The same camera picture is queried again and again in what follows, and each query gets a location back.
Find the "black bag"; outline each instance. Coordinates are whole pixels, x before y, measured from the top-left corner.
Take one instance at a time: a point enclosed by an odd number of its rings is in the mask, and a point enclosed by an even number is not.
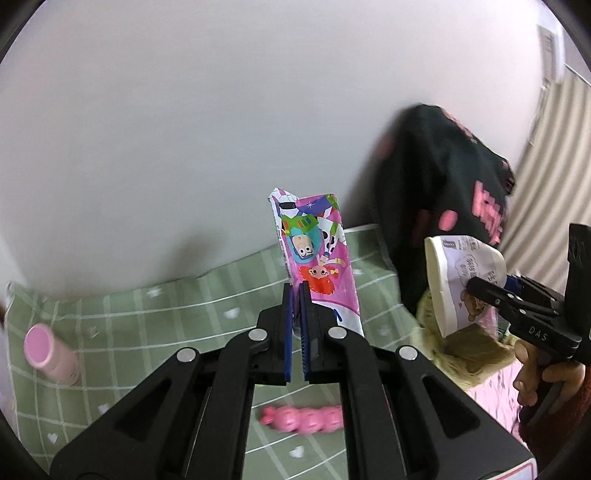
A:
[[[470,235],[497,247],[515,179],[504,158],[438,106],[408,110],[378,153],[375,214],[402,303],[416,314],[428,288],[425,237]]]

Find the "pink lettering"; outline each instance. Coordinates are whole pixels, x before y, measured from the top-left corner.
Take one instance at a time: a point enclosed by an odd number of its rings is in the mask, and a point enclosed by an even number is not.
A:
[[[483,188],[481,181],[476,181],[474,184],[472,214],[477,216],[484,224],[491,239],[490,244],[496,245],[500,243],[501,233],[503,231],[501,227],[503,221],[501,206],[498,205],[494,197]]]
[[[476,181],[474,184],[474,199],[472,200],[472,214],[479,217],[480,216],[480,206],[484,200],[484,196],[482,194],[482,182]]]

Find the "human hand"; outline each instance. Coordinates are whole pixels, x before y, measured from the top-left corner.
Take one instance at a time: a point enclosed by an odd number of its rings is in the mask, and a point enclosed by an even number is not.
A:
[[[538,366],[538,348],[523,340],[515,344],[515,357],[523,364],[513,382],[513,387],[519,392],[517,401],[522,406],[533,407],[537,403],[536,390],[540,380],[547,383],[564,382],[560,395],[548,411],[550,414],[557,412],[573,398],[583,385],[585,366],[578,362],[562,362],[541,371]]]

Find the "pink candy wrapper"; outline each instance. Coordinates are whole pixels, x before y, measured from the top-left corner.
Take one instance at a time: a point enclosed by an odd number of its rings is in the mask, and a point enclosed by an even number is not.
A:
[[[363,335],[359,300],[333,194],[299,199],[275,189],[269,197],[291,284],[310,284],[312,300],[335,311],[339,325]]]

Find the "pink lid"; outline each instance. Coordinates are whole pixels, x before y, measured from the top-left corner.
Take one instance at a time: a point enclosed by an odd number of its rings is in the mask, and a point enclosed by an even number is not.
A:
[[[47,365],[53,353],[53,333],[43,324],[33,325],[27,332],[24,342],[25,357],[33,368],[43,368]]]

